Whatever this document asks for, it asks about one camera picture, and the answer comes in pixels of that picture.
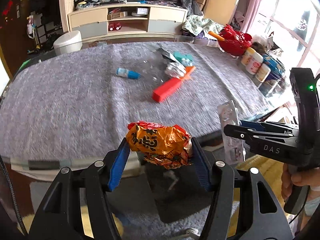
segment tv stand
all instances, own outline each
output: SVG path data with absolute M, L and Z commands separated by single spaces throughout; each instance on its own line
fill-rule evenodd
M 108 12 L 117 7 L 121 7 L 121 11 L 128 11 L 128 16 L 108 20 Z M 149 14 L 131 16 L 136 7 L 149 8 Z M 174 37 L 180 34 L 187 12 L 183 8 L 145 3 L 108 4 L 71 12 L 68 14 L 68 24 L 71 31 L 81 32 L 83 41 L 95 38 Z M 108 31 L 110 22 L 121 22 L 121 30 Z

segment white box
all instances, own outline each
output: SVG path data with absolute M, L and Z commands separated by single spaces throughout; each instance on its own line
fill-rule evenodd
M 149 8 L 137 7 L 137 14 L 148 14 L 148 13 L 149 13 Z

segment gray drawer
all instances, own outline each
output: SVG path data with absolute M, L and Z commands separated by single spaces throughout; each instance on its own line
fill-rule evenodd
M 182 23 L 164 20 L 149 20 L 149 33 L 172 33 L 180 34 Z
M 72 28 L 73 31 L 80 31 L 81 38 L 90 38 L 108 34 L 108 22 L 89 23 L 79 27 Z

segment red block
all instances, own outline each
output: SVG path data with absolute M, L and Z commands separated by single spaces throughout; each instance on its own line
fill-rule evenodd
M 167 96 L 174 93 L 181 85 L 182 80 L 172 78 L 165 82 L 160 87 L 153 90 L 152 99 L 158 103 L 162 102 Z

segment cabinet drawer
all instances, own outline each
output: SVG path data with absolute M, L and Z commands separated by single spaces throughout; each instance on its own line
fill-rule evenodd
M 80 31 L 81 38 L 90 38 L 108 34 L 108 22 L 89 23 L 79 27 L 72 28 L 73 31 Z
M 149 33 L 172 33 L 180 34 L 182 23 L 163 20 L 149 20 Z
M 102 8 L 97 10 L 83 11 L 70 15 L 71 27 L 78 27 L 88 23 L 106 22 L 108 9 Z
M 167 20 L 183 23 L 186 11 L 180 11 L 170 8 L 151 7 L 149 19 L 150 20 Z

